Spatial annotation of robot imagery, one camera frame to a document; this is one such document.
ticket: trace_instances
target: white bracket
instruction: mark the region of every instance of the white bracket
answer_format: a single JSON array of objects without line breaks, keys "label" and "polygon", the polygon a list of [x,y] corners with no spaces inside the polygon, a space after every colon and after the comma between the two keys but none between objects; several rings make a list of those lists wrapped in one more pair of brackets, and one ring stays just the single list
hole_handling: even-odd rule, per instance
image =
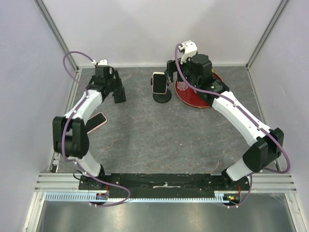
[{"label": "white bracket", "polygon": [[108,65],[108,62],[106,59],[102,59],[98,62],[98,65]]},{"label": "white bracket", "polygon": [[178,50],[180,52],[184,51],[182,59],[180,61],[181,64],[186,63],[188,58],[191,58],[197,53],[197,46],[191,40],[185,41],[182,43],[182,47],[179,47]]}]

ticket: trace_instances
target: gray mat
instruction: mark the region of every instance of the gray mat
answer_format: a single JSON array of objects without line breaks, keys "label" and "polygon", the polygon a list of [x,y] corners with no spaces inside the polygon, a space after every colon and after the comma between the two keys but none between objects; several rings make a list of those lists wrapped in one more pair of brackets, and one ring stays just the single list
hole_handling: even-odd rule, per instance
[{"label": "gray mat", "polygon": [[[224,116],[212,108],[184,104],[173,86],[172,99],[156,103],[150,78],[163,70],[118,69],[127,101],[115,104],[110,95],[94,112],[103,112],[108,122],[89,134],[91,154],[107,173],[220,173],[249,146]],[[217,67],[215,72],[260,119],[245,67]],[[94,69],[83,69],[81,81],[88,83],[93,74]],[[82,92],[78,89],[75,102]],[[60,160],[58,172],[75,170],[75,165]]]}]

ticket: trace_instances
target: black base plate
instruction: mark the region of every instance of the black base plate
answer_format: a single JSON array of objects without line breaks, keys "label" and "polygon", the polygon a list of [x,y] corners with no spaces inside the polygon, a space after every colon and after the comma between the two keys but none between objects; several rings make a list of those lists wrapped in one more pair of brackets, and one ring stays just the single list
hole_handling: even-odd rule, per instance
[{"label": "black base plate", "polygon": [[[106,174],[104,181],[118,184],[131,191],[131,198],[204,198],[213,197],[214,191],[249,190],[248,178],[243,177],[227,186],[221,175],[211,174]],[[154,188],[166,185],[175,188]],[[125,198],[127,192],[109,187],[110,198]],[[79,190],[106,190],[89,177],[81,176]]]},{"label": "black base plate", "polygon": [[172,93],[169,89],[167,89],[166,94],[153,93],[153,98],[157,103],[167,103],[172,98]]}]

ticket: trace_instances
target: gray floor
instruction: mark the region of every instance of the gray floor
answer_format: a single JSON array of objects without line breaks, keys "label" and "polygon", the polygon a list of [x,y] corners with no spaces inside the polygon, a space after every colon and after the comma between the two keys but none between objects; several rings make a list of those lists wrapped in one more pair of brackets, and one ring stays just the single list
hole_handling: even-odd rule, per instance
[{"label": "gray floor", "polygon": [[45,202],[38,232],[295,232],[284,194],[251,194],[238,209],[213,203]]},{"label": "gray floor", "polygon": [[[184,104],[173,86],[171,101],[156,103],[150,78],[163,70],[118,69],[127,101],[115,104],[110,95],[94,112],[103,112],[108,122],[89,135],[90,152],[108,173],[220,173],[241,158],[248,145],[220,113]],[[260,118],[245,67],[217,67],[215,72]],[[87,84],[93,74],[94,69],[83,69],[81,81]],[[81,95],[78,89],[75,101]],[[60,160],[58,172],[75,170]]]}]

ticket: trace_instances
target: metal frame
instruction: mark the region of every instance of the metal frame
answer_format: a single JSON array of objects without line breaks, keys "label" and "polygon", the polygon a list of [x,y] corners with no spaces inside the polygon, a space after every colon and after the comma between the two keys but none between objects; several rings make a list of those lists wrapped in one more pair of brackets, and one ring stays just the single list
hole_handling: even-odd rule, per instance
[{"label": "metal frame", "polygon": [[[105,190],[78,190],[79,180],[75,179],[70,173],[41,173],[39,175],[37,185],[35,187],[35,193],[31,202],[27,220],[24,226],[24,232],[35,232],[40,220],[40,215],[43,209],[43,203],[48,194],[58,194],[75,196],[70,201],[80,201],[78,196],[93,195],[93,193],[105,193]],[[237,191],[216,191],[215,200],[220,201],[220,196],[223,193],[237,193]],[[306,224],[303,220],[303,214],[298,201],[298,194],[290,174],[253,174],[253,186],[252,194],[260,193],[285,193],[288,203],[288,209],[290,210],[296,231],[305,232],[308,231]],[[201,203],[213,203],[216,201],[208,201],[202,199],[169,199],[171,202],[201,202]],[[163,199],[140,199],[132,202],[166,202]]]},{"label": "metal frame", "polygon": [[261,120],[262,120],[263,123],[266,124],[266,117],[265,117],[265,114],[264,114],[264,111],[263,111],[260,99],[259,99],[258,94],[256,92],[256,89],[254,87],[253,80],[252,80],[251,73],[250,73],[249,69],[247,69],[247,74],[248,74],[248,77],[249,77],[251,88],[253,90],[254,98],[255,98],[255,101],[256,101],[256,104],[257,104],[257,108],[259,109]]},{"label": "metal frame", "polygon": [[[69,52],[68,46],[66,45],[66,43],[64,42],[60,31],[58,30],[52,16],[50,15],[49,11],[47,10],[47,7],[45,5],[45,3],[43,2],[43,0],[34,0],[35,4],[37,5],[37,7],[39,8],[39,11],[41,12],[43,18],[45,19],[49,29],[52,31],[52,34],[54,35],[55,39],[57,40],[60,48],[62,49],[62,51],[64,53]],[[73,69],[75,71],[78,70],[78,66],[73,58],[72,55],[68,55],[68,58],[70,65],[73,67]]]},{"label": "metal frame", "polygon": [[[78,81],[81,79],[81,73],[82,73],[82,70],[78,70],[78,72],[75,73],[75,78]],[[70,94],[69,94],[69,98],[68,98],[68,103],[67,103],[66,109],[64,111],[64,114],[66,112],[68,112],[70,109],[72,109],[72,107],[74,106],[74,99],[75,99],[77,88],[78,88],[78,84],[75,81],[73,81],[71,91],[70,91]],[[50,166],[47,169],[48,172],[57,172],[58,171],[59,159],[60,159],[60,154],[54,152],[54,150],[53,150],[52,154],[51,154]]]},{"label": "metal frame", "polygon": [[[212,64],[215,67],[246,67],[246,63],[213,63]],[[145,65],[129,65],[129,64],[123,64],[123,65],[112,65],[114,68],[154,68],[154,67],[166,67],[166,63],[160,63],[160,64],[145,64]],[[79,66],[79,69],[89,69],[93,68],[93,65],[81,65]]]},{"label": "metal frame", "polygon": [[268,23],[265,31],[263,32],[262,37],[260,38],[259,42],[257,43],[252,55],[250,56],[250,58],[249,58],[249,60],[246,64],[247,69],[249,69],[252,66],[253,62],[255,61],[255,58],[257,57],[257,55],[261,51],[262,47],[264,46],[265,41],[269,37],[270,33],[272,32],[272,30],[273,30],[274,26],[276,25],[280,15],[282,14],[283,10],[285,9],[285,7],[287,6],[289,1],[290,0],[281,0],[280,1],[275,13],[273,14],[270,22]]}]

